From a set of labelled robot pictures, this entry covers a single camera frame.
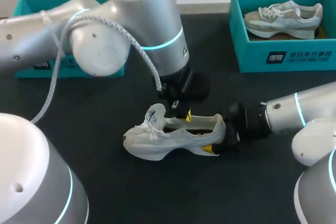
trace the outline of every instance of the black mat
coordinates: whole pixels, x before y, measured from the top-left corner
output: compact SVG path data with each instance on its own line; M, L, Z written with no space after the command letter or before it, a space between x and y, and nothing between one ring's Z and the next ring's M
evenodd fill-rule
M268 101L336 80L332 71L241 74L227 15L182 20L191 64L209 73L213 84L194 114L213 115L236 100ZM1 77L0 111L31 119L48 88L49 80ZM303 167L293 157L290 137L273 136L219 158L178 151L147 162L124 151L122 134L142 123L158 101L150 73L134 52L121 79L58 82L38 126L83 182L90 224L299 223L293 191Z

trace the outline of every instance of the shoe box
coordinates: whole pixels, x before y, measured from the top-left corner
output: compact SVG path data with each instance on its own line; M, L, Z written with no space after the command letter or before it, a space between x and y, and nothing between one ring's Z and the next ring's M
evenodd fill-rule
M32 13L40 12L41 10L49 10L64 4L70 0L18 0L15 7L13 16L28 15ZM96 0L99 3L104 3L108 0ZM41 62L35 64L31 68L24 69L22 71L16 72L15 77L17 78L49 78L53 75L55 60ZM124 68L120 69L117 73L113 74L111 77L121 77L124 75ZM85 73L75 61L73 55L66 55L64 59L61 60L59 72L59 78L71 78L71 77L88 77L92 76Z
M302 6L323 6L315 39L277 34L269 39L247 33L244 15L289 0L231 0L229 26L241 72L336 70L336 0L293 0Z

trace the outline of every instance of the screw hole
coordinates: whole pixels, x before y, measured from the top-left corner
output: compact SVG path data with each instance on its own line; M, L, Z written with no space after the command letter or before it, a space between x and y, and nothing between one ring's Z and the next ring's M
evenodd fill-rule
M273 108L277 110L277 109L279 109L280 107L281 107L281 104L280 104L280 103L277 103L277 104L274 105Z
M15 183L13 185L13 190L17 193L22 193L23 192L23 186L20 183Z

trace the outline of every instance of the shoe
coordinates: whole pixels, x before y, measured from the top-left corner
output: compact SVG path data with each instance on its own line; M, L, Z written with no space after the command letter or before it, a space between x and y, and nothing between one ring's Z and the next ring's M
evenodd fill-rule
M123 136L123 145L132 155L151 161L162 160L169 152L184 148L196 155L217 156L202 147L221 143L225 137L225 123L219 114L191 116L191 121L165 118L162 104L151 106L144 122Z
M290 0L260 8L245 15L246 29L261 38L270 38L278 33L289 34L299 39L314 39L315 30L322 22L322 5L300 6Z

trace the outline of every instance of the white cable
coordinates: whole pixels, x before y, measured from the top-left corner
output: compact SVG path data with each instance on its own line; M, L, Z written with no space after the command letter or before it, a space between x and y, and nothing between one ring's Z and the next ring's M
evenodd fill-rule
M45 15L45 12L44 13L41 12L41 14L43 16L43 19L47 18L47 16ZM102 23L106 26L114 28L119 33L121 33L121 35L125 36L131 42L131 44L136 48L136 50L140 53L141 57L144 59L144 61L146 62L146 64L150 68L150 70L151 70L151 72L154 76L154 79L155 79L156 90L158 90L158 91L162 90L162 84L161 84L160 76L159 76L159 73L158 73L156 67L154 66L153 62L148 57L146 52L142 49L141 45L137 42L137 40L128 31L126 31L120 24L118 24L118 23L116 23L112 20L101 18L101 17L95 16L95 15L76 16L76 18L74 18L73 20L70 19L69 22L66 24L66 26L64 27L63 32L61 34L60 40L59 41L55 40L55 43L56 43L57 48L58 48L58 52L57 52L57 57L56 57L56 60L55 60L54 70L52 72L53 76L51 77L50 88L49 88L49 92L48 92L48 95L47 95L47 99L46 99L45 103L43 104L42 109L31 120L31 122L34 123L34 124L37 123L38 120L40 120L44 116L44 114L46 113L47 109L49 108L49 106L51 104L51 100L53 99L54 91L55 91L55 87L56 87L58 70L59 70L61 58L65 56L64 51L63 51L64 43L66 41L66 38L67 38L72 26L75 23L80 22L82 20L93 20L93 21ZM54 31L52 30L51 26L49 26L50 24L48 24L49 22L50 22L50 20L46 22L46 25L49 27L49 29L51 29L51 34L55 34Z

